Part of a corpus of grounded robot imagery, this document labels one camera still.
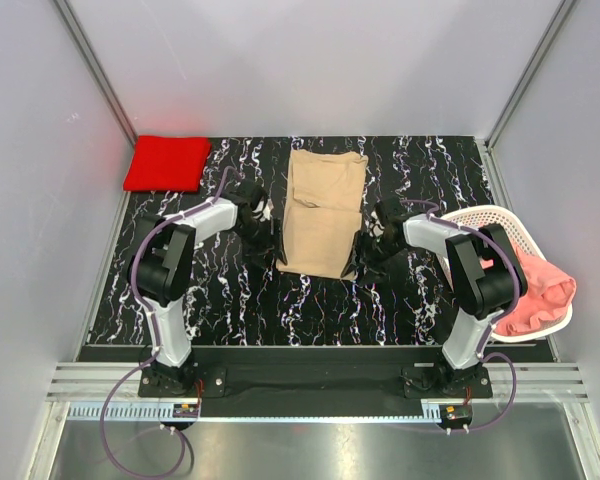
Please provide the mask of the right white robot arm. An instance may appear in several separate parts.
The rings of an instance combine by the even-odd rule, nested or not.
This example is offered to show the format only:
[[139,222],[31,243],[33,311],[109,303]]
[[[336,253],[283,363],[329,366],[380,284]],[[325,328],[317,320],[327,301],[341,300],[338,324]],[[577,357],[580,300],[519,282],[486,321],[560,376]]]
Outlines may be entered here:
[[528,284],[504,227],[459,225],[438,217],[438,210],[426,200],[378,202],[372,228],[354,235],[344,272],[368,285],[380,281],[387,261],[403,250],[424,249],[447,260],[458,305],[451,333],[434,364],[418,375],[405,375],[403,382],[418,393],[452,397],[479,378],[488,340]]

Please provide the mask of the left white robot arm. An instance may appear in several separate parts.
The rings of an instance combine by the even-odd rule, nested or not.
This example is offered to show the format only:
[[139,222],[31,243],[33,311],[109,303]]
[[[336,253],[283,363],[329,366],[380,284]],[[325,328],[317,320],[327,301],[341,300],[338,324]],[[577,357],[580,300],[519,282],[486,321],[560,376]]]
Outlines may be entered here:
[[141,394],[184,396],[202,380],[186,334],[184,297],[194,250],[221,232],[241,241],[242,259],[267,269],[280,246],[281,222],[271,213],[265,188],[244,180],[189,210],[166,217],[145,215],[136,228],[127,261],[127,282],[146,315],[151,354],[143,362]]

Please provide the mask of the beige t shirt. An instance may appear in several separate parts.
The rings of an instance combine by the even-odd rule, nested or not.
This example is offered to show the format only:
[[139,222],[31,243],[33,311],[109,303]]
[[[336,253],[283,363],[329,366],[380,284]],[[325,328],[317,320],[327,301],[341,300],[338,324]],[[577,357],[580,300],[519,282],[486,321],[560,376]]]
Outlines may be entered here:
[[368,157],[356,152],[290,154],[282,220],[283,273],[352,281],[354,237],[361,230],[361,208]]

